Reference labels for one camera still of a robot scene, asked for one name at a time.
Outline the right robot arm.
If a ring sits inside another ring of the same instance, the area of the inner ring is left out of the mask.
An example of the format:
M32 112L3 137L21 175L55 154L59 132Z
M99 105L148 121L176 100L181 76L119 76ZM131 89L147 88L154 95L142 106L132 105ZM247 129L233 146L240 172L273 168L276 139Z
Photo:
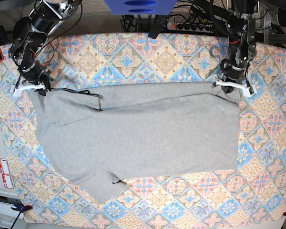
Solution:
M19 72L18 80L11 88L15 97L20 97L25 90L34 90L41 95L51 90L53 78L47 69L49 63L40 63L37 56L51 44L51 35L77 9L82 9L80 0L37 0L29 16L16 23L13 43L8 50L8 57Z

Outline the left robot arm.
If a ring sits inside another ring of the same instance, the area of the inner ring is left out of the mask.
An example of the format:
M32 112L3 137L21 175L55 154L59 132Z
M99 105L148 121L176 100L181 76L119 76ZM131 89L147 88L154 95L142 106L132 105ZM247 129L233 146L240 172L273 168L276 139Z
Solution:
M243 96L251 97L256 92L247 79L250 62L256 55L255 9L256 0L233 0L232 11L223 25L214 14L214 2L208 4L211 21L217 29L228 37L228 58L221 60L221 77L213 86L221 86L224 93L239 89Z

